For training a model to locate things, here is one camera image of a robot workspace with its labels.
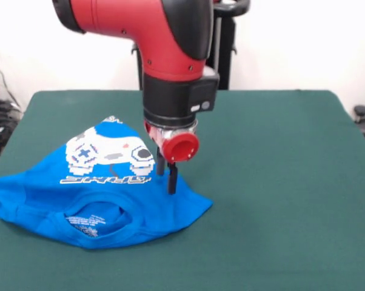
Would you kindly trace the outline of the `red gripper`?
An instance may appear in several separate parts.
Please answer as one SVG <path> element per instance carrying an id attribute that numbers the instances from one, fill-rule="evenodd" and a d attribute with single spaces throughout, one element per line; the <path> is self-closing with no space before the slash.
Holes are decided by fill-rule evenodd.
<path id="1" fill-rule="evenodd" d="M 191 160 L 198 152 L 199 139 L 196 135 L 198 120 L 183 127 L 161 127 L 148 120 L 144 127 L 150 139 L 157 146 L 156 174 L 164 175 L 165 164 L 169 168 L 168 194 L 176 193 L 178 168 L 175 163 Z"/>

